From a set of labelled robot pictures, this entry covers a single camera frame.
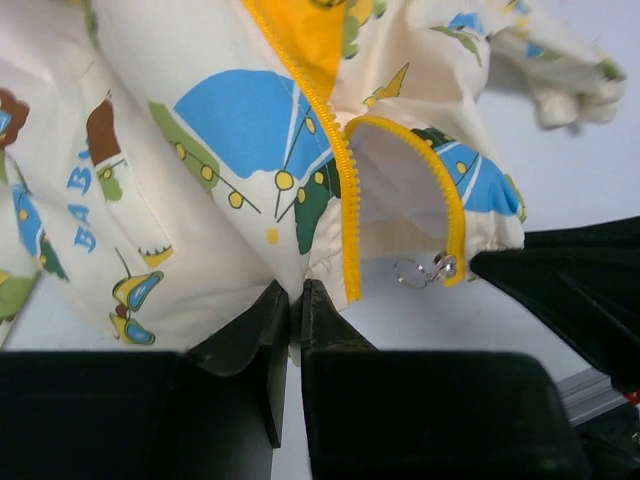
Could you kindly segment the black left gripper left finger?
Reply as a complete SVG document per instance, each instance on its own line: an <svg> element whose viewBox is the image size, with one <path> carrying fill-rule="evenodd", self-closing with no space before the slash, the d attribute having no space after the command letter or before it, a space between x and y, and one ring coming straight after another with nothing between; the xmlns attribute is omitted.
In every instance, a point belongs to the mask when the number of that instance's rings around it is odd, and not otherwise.
<svg viewBox="0 0 640 480"><path fill-rule="evenodd" d="M272 283L185 353L3 354L2 477L269 478L288 324L288 296Z"/></svg>

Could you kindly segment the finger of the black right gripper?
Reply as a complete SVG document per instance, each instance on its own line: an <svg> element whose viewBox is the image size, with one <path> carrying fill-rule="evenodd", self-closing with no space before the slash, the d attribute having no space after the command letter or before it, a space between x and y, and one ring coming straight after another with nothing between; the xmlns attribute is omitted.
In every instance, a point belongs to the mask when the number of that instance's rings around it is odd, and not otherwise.
<svg viewBox="0 0 640 480"><path fill-rule="evenodd" d="M471 271L529 310L616 390L639 387L639 220L528 232Z"/></svg>

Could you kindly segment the cream dinosaur print baby jacket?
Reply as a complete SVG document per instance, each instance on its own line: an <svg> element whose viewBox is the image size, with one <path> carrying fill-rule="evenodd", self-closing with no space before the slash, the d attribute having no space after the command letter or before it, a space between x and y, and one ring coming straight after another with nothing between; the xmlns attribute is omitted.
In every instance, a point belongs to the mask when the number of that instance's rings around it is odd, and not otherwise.
<svg viewBox="0 0 640 480"><path fill-rule="evenodd" d="M624 92L537 1L3 2L2 332L43 278L123 344L180 350L271 282L345 308L367 257L469 279L525 241L477 105L493 56L547 128Z"/></svg>

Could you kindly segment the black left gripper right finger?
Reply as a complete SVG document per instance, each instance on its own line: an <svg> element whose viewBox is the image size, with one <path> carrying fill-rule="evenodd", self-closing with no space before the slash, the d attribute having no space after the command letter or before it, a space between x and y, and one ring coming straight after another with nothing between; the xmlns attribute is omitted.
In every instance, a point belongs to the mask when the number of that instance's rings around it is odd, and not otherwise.
<svg viewBox="0 0 640 480"><path fill-rule="evenodd" d="M512 352L379 350L322 282L301 300L302 398L316 479L586 479L551 377Z"/></svg>

